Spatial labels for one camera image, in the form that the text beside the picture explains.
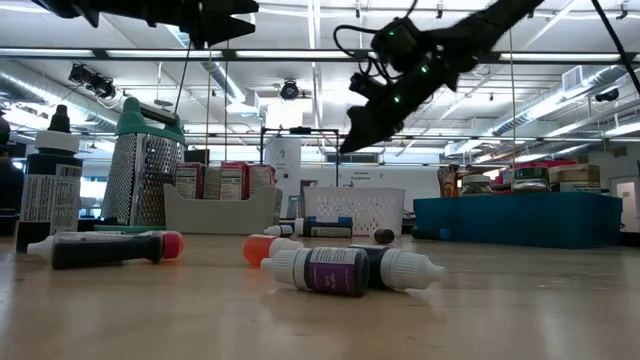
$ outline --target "purple label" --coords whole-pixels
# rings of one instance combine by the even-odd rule
[[[355,266],[351,264],[309,264],[310,289],[327,294],[355,295]]]

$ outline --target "person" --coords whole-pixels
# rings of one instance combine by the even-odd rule
[[[11,135],[9,123],[0,110],[0,236],[13,235],[20,213],[24,173],[13,165],[7,147]]]

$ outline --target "white plastic basket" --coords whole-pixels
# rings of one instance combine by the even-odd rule
[[[350,216],[354,235],[370,235],[377,229],[402,234],[404,210],[402,189],[305,187],[305,215],[317,217]]]

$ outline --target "blue container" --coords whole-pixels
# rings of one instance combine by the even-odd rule
[[[413,201],[417,230],[450,241],[585,249],[617,245],[622,199],[589,193]]]

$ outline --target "glass jar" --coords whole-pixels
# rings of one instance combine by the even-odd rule
[[[467,175],[462,178],[460,196],[491,195],[491,179],[484,175]]]
[[[514,194],[551,192],[549,169],[546,167],[516,169],[511,191]]]

